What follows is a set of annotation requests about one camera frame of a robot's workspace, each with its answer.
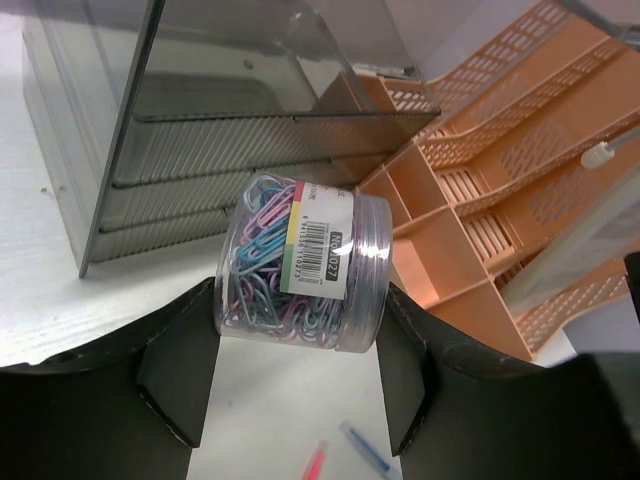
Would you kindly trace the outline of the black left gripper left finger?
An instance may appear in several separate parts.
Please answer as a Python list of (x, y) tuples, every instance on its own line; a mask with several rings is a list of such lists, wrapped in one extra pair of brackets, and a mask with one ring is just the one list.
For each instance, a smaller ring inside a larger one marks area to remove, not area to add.
[(207, 278), (97, 340), (2, 368), (2, 478), (186, 478), (220, 344), (213, 300)]

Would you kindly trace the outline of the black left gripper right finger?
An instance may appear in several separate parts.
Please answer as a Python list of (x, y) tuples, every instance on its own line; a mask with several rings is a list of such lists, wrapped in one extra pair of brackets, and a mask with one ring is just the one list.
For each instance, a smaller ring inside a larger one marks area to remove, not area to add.
[(397, 287), (377, 351), (392, 453), (407, 479), (635, 479), (639, 357), (545, 368), (484, 345)]

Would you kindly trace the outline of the clear acrylic drawer cabinet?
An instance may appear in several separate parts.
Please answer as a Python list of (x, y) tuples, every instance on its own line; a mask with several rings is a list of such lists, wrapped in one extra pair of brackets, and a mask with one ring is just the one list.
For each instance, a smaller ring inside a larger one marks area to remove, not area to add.
[(224, 230), (231, 181), (380, 160), (537, 54), (639, 54), (635, 1), (24, 1), (24, 97), (80, 275)]

